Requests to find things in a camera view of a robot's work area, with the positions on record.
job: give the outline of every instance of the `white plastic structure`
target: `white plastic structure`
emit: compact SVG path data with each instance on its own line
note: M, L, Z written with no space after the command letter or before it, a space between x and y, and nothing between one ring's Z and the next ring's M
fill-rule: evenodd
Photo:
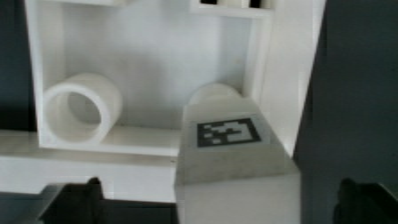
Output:
M183 106L219 82L255 100L292 155L326 0L265 1L260 8L239 0L25 3L41 147L176 157ZM52 96L86 73L116 88ZM116 89L119 117L118 100L105 106Z
M176 201L182 224L301 223L301 172L247 98L185 108Z

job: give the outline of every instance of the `white panel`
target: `white panel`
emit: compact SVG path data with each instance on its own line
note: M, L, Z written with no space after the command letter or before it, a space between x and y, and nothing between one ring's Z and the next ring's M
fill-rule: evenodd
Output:
M256 102L262 99L263 93L263 74L267 67L267 57L271 49L271 37L272 37L272 21L274 12L271 12L265 18L253 21L253 31L251 31L251 45L247 53L247 72L244 81L244 96L251 97Z
M34 72L38 129L43 129L43 92L66 78L64 69L64 21L59 3L25 1L29 42Z
M260 106L294 155L326 0L278 0Z

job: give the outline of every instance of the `dark background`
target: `dark background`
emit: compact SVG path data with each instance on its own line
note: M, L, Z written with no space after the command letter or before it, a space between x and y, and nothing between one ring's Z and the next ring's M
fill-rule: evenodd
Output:
M2 0L2 129L36 130L31 75L24 1ZM295 161L302 169L302 223L331 224L342 179L398 184L397 0L327 2ZM0 194L0 223L32 201L32 195ZM116 223L171 222L173 205L157 208L112 203Z

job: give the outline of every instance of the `white shelf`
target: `white shelf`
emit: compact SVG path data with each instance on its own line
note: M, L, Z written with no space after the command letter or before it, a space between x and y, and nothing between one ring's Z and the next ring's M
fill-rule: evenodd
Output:
M48 184L98 177L107 199L175 200L171 157L43 149L38 135L0 130L0 191L40 194Z
M116 126L100 144L52 144L47 148L139 155L178 156L180 131Z

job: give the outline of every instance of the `white ring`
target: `white ring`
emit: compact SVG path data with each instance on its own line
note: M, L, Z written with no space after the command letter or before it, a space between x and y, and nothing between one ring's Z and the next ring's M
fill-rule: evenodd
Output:
M79 120L70 107L70 95L80 94L93 101L100 123ZM100 143L121 115L121 92L109 79L91 73L73 76L45 93L45 131L54 143Z

